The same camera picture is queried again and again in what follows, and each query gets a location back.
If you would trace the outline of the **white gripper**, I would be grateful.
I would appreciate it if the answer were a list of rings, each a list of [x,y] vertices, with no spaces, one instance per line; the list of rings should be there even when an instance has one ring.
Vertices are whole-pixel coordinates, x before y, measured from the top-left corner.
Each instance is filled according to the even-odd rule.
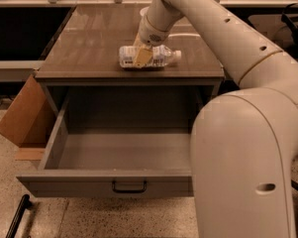
[[[168,37],[169,33],[159,31],[151,26],[139,25],[139,30],[134,41],[135,46],[147,45],[160,46]],[[138,47],[133,59],[133,66],[144,67],[152,58],[152,49]]]

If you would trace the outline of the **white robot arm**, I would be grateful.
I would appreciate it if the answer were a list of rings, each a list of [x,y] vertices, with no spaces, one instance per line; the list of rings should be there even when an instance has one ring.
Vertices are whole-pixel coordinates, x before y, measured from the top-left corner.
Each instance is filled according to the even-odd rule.
[[[141,42],[161,44],[181,17],[238,86],[208,102],[191,132],[199,238],[296,238],[298,62],[214,0],[152,0]]]

